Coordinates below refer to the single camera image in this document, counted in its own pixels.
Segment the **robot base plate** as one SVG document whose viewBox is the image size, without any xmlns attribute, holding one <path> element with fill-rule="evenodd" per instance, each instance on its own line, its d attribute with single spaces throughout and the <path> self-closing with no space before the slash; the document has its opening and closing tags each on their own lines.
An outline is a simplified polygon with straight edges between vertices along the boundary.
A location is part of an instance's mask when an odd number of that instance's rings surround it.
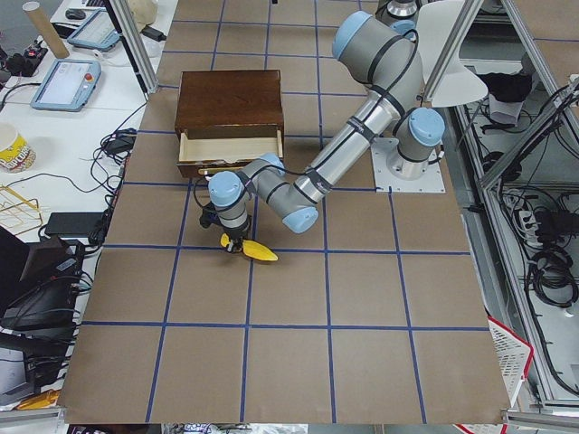
<svg viewBox="0 0 579 434">
<path fill-rule="evenodd" d="M 398 153 L 398 140 L 377 138 L 370 147 L 375 189 L 379 193 L 445 193 L 440 165 L 432 148 L 419 163 L 406 161 Z"/>
</svg>

